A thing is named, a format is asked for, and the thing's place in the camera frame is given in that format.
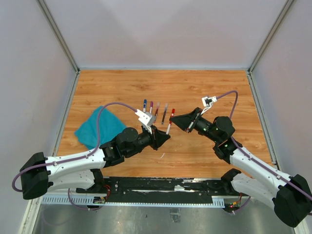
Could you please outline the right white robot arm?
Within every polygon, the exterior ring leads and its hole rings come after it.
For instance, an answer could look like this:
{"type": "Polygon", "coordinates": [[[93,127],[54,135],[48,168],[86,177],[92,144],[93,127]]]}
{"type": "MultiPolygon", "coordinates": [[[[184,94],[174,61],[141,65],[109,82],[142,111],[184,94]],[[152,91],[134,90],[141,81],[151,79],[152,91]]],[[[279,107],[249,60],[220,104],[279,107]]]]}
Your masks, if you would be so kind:
{"type": "Polygon", "coordinates": [[[224,175],[223,193],[249,195],[273,209],[283,223],[293,228],[311,215],[312,193],[303,176],[284,173],[250,153],[232,137],[235,128],[229,117],[220,116],[209,122],[201,112],[195,108],[191,113],[171,117],[170,121],[187,133],[196,130],[213,141],[217,157],[237,167],[224,175]]]}

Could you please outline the white whiteboard marker purple end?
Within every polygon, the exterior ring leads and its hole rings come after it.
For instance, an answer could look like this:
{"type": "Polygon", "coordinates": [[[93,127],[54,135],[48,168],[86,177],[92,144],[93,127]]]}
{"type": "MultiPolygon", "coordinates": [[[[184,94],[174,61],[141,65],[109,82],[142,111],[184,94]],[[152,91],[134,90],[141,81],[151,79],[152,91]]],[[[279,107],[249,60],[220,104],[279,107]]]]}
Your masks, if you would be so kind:
{"type": "Polygon", "coordinates": [[[150,114],[153,113],[153,105],[154,105],[154,102],[151,101],[151,102],[150,102],[150,110],[149,110],[149,113],[150,113],[150,114]]]}

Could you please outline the pink transparent gel pen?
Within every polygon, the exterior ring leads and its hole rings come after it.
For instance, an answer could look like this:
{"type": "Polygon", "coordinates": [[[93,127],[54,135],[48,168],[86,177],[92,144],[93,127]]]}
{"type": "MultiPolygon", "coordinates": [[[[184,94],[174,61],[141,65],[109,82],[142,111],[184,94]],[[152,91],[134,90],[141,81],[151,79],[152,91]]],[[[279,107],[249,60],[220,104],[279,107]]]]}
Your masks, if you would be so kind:
{"type": "Polygon", "coordinates": [[[154,120],[154,122],[156,121],[156,118],[157,118],[157,115],[158,115],[158,110],[159,109],[156,109],[156,111],[155,111],[155,120],[154,120]]]}

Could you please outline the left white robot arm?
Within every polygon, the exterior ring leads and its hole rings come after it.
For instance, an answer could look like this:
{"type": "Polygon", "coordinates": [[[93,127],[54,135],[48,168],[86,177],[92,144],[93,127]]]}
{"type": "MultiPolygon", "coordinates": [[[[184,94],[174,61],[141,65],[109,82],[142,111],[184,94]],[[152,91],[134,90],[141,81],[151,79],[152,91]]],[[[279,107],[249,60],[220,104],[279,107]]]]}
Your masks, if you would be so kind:
{"type": "Polygon", "coordinates": [[[101,169],[123,163],[150,146],[158,150],[170,135],[152,126],[152,131],[128,127],[98,149],[68,156],[33,154],[20,169],[21,192],[25,200],[61,189],[82,189],[99,193],[104,188],[101,169]]]}

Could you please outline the white blue deli marker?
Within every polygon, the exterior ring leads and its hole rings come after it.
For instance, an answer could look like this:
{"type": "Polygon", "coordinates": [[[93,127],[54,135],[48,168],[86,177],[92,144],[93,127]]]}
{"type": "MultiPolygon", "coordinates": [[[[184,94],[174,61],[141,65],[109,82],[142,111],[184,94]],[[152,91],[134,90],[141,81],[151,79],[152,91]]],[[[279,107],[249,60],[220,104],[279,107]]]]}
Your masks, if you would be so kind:
{"type": "Polygon", "coordinates": [[[146,108],[147,108],[147,99],[143,101],[143,112],[146,112],[146,108]]]}

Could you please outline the white pen red end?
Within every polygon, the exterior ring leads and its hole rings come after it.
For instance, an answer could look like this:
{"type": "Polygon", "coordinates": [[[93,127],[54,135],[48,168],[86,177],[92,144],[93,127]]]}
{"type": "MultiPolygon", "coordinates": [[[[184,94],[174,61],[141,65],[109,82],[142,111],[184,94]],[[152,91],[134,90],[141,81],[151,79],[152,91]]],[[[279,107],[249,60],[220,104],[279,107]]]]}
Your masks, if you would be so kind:
{"type": "Polygon", "coordinates": [[[166,130],[166,134],[167,134],[167,135],[169,135],[170,128],[171,128],[171,123],[169,122],[168,127],[167,127],[167,130],[166,130]]]}

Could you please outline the blue marker cap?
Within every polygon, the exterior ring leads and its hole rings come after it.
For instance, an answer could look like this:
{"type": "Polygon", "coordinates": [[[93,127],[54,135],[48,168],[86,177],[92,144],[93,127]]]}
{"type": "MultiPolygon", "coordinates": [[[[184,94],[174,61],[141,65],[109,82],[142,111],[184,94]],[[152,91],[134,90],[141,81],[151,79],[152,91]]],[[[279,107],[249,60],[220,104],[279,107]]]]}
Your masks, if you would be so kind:
{"type": "Polygon", "coordinates": [[[146,109],[146,106],[147,106],[147,100],[145,99],[143,102],[143,108],[146,109]]]}

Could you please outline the blue gel pen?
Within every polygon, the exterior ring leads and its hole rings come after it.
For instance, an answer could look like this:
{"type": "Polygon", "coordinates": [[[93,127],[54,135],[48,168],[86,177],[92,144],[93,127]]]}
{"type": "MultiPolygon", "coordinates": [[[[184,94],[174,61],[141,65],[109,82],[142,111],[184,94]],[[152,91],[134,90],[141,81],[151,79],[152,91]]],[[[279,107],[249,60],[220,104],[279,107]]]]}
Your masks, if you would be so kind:
{"type": "Polygon", "coordinates": [[[162,120],[161,120],[161,125],[164,124],[166,113],[167,113],[167,110],[164,109],[164,112],[163,112],[163,115],[162,115],[162,120]]]}

